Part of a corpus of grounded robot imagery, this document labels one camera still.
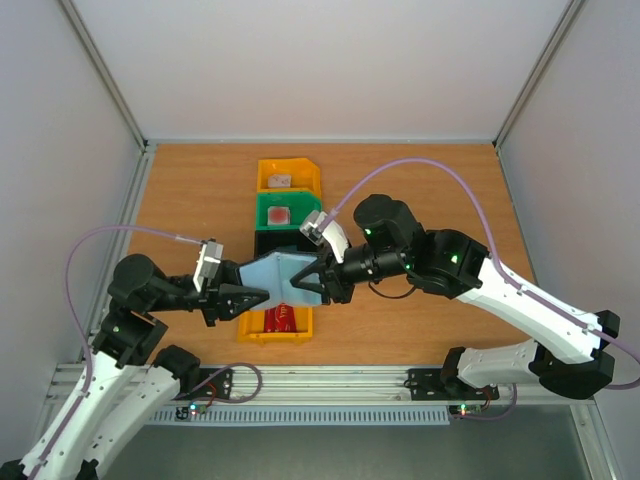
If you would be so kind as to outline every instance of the wooden tabletop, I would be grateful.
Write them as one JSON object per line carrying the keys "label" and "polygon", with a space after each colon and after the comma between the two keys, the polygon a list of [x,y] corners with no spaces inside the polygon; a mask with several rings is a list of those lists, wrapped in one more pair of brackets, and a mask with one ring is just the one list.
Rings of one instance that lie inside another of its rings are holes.
{"label": "wooden tabletop", "polygon": [[[491,145],[234,144],[160,145],[149,177],[138,225],[215,237],[225,258],[250,260],[255,229],[258,160],[307,157],[321,169],[325,210],[364,175],[400,157],[424,156],[454,168],[477,194],[489,218],[502,260],[531,279],[527,256]],[[353,244],[362,243],[351,217],[371,193],[406,202],[427,229],[461,230],[487,244],[480,221],[462,189],[439,169],[402,165],[371,180],[338,217]],[[135,234],[130,252],[149,255],[167,275],[192,273],[197,248]],[[403,278],[385,280],[389,295],[407,290]],[[314,309],[314,336],[304,345],[237,343],[237,322],[207,328],[201,314],[157,315],[169,326],[160,347],[174,343],[203,364],[440,364],[451,347],[489,348],[525,340],[498,318],[469,305],[416,292],[385,300],[359,285],[348,305]]]}

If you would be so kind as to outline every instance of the white wall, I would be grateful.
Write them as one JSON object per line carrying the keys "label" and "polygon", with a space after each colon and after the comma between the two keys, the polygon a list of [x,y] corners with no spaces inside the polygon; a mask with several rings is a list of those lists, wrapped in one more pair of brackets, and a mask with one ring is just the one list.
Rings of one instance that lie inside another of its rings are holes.
{"label": "white wall", "polygon": [[76,0],[147,138],[495,138],[566,0]]}
{"label": "white wall", "polygon": [[[622,317],[640,345],[640,3],[587,2],[504,148],[540,283]],[[619,358],[616,381],[640,375]],[[640,478],[640,390],[597,396],[625,478]]]}
{"label": "white wall", "polygon": [[[114,222],[136,145],[56,2],[0,7],[0,463],[34,434],[55,364],[79,342],[62,268],[83,231]],[[106,239],[74,266],[81,312]]]}

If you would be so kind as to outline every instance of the purple cable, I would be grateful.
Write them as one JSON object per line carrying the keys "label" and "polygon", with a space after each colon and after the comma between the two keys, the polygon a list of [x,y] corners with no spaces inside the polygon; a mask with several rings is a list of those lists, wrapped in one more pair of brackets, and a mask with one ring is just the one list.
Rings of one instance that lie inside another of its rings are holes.
{"label": "purple cable", "polygon": [[482,415],[459,415],[459,414],[451,415],[449,414],[449,416],[451,418],[460,418],[462,420],[477,420],[479,422],[493,422],[495,420],[503,420],[504,418],[508,417],[513,413],[513,411],[516,409],[516,405],[518,404],[518,387],[516,386],[515,383],[512,383],[511,388],[513,389],[513,397],[511,398],[511,403],[509,404],[509,408],[507,408],[500,415],[496,415],[495,417],[484,417]]}
{"label": "purple cable", "polygon": [[[480,217],[480,221],[482,222],[482,227],[484,228],[484,233],[487,236],[487,241],[489,242],[489,251],[491,252],[491,261],[493,262],[493,265],[495,266],[496,270],[498,271],[498,273],[506,283],[513,286],[516,290],[520,290],[522,288],[522,285],[518,283],[516,280],[514,280],[513,278],[511,278],[509,274],[507,274],[507,272],[505,272],[504,269],[502,268],[502,262],[500,261],[500,256],[498,255],[498,248],[496,247],[496,242],[495,242],[495,239],[493,238],[493,233],[491,232],[491,228],[489,227],[489,221],[487,220],[487,216],[485,215],[484,210],[480,205],[480,202],[478,201],[477,197],[471,190],[471,187],[469,187],[469,185],[462,179],[460,175],[458,175],[458,173],[455,170],[436,160],[431,160],[429,158],[420,158],[420,157],[400,158],[398,160],[393,160],[389,163],[385,163],[384,165],[376,168],[367,176],[365,176],[362,180],[360,180],[351,190],[349,190],[349,192],[342,198],[342,200],[340,200],[340,203],[338,203],[338,205],[331,210],[331,212],[325,217],[325,219],[320,223],[320,225],[318,225],[319,232],[323,232],[324,229],[327,228],[327,225],[329,225],[336,218],[336,216],[338,215],[342,207],[344,207],[344,205],[349,201],[349,199],[358,190],[360,190],[360,188],[365,183],[367,183],[369,180],[371,180],[373,177],[375,177],[379,173],[384,172],[388,168],[395,167],[397,165],[403,165],[405,163],[423,163],[426,165],[437,167],[447,172],[458,182],[458,184],[464,189],[465,193],[471,200],[471,203],[473,203],[473,206],[476,209],[476,213],[478,214],[478,217]],[[542,298],[541,296],[535,294],[530,290],[524,289],[523,293],[529,298],[544,305],[552,312],[557,313],[561,317],[569,320],[571,323],[573,323],[577,327],[580,327],[583,330],[589,331],[594,335],[596,335],[597,337],[601,338],[602,340],[609,342],[611,345],[616,346],[626,354],[630,355],[636,362],[638,362],[638,364],[640,364],[640,352],[636,352],[631,346],[625,344],[624,342],[618,340],[617,338],[613,338],[612,336],[607,335],[604,332],[601,332],[600,330],[595,330],[595,329],[591,330],[589,328],[589,325],[586,324],[585,322],[578,320],[570,313],[565,312],[560,307],[557,307],[553,303],[549,302],[548,300]],[[638,386],[640,386],[640,377],[634,380],[633,382],[624,383],[620,385],[608,385],[605,388],[609,390],[630,390]]]}
{"label": "purple cable", "polygon": [[[178,242],[192,243],[196,245],[201,244],[201,241],[195,238],[184,237],[181,235],[176,235],[174,233],[165,232],[163,230],[156,230],[155,228],[138,227],[135,225],[107,225],[104,227],[94,228],[93,230],[89,230],[88,232],[86,232],[76,241],[75,245],[71,249],[71,252],[69,252],[69,256],[67,257],[67,262],[64,267],[64,292],[65,292],[65,300],[66,300],[67,306],[71,311],[73,326],[76,330],[76,333],[78,334],[78,337],[80,338],[80,343],[82,344],[82,352],[86,360],[87,372],[85,374],[84,383],[81,388],[81,391],[83,394],[86,394],[89,391],[89,387],[91,386],[91,379],[93,378],[93,363],[91,361],[91,347],[89,346],[89,342],[87,341],[87,338],[84,334],[84,330],[82,329],[82,324],[80,323],[80,319],[78,318],[76,309],[73,307],[73,302],[71,301],[71,290],[69,286],[69,271],[71,269],[71,261],[73,260],[73,256],[75,255],[80,245],[82,245],[86,240],[88,240],[89,238],[99,233],[112,232],[117,230],[151,233],[153,235],[170,238],[171,240],[176,240]],[[42,450],[42,454],[38,457],[38,460],[40,460],[41,462],[44,462],[46,460],[49,453],[51,453],[53,446],[60,438],[60,435],[62,435],[62,432],[71,421],[71,418],[73,418],[73,415],[76,413],[76,411],[80,407],[80,404],[82,403],[83,398],[84,398],[83,396],[79,396],[71,405],[71,408],[62,419],[62,422],[60,422],[60,425],[58,426],[56,431],[53,432],[53,435],[51,436],[49,443],[47,443],[47,446],[44,448],[44,450]],[[28,479],[31,480],[35,478],[35,476],[38,474],[39,471],[40,471],[40,465],[36,465],[33,468],[33,470],[31,470],[31,474],[29,475]]]}
{"label": "purple cable", "polygon": [[[253,391],[253,393],[251,395],[247,395],[246,397],[236,398],[236,399],[229,399],[229,400],[224,400],[224,399],[218,398],[218,399],[216,399],[216,401],[218,403],[246,403],[246,402],[248,402],[250,400],[253,400],[254,398],[256,398],[258,396],[258,393],[260,393],[260,390],[262,390],[262,383],[263,383],[263,381],[262,381],[262,372],[260,372],[260,370],[258,370],[258,367],[256,367],[255,365],[252,365],[251,363],[244,363],[244,362],[230,363],[229,365],[226,365],[226,366],[222,367],[220,370],[217,370],[216,372],[212,373],[206,379],[204,379],[202,382],[200,382],[198,385],[193,387],[191,389],[191,392],[189,392],[189,393],[195,392],[196,390],[204,387],[207,383],[209,383],[211,380],[213,380],[218,375],[226,372],[227,370],[231,370],[232,368],[236,368],[236,367],[246,367],[249,370],[253,371],[253,373],[256,374],[256,378],[258,379],[258,385],[256,385],[256,389]],[[176,396],[176,398],[174,400],[179,400],[181,398],[186,397],[187,395],[188,394],[186,394],[186,393],[181,393],[180,395]]]}

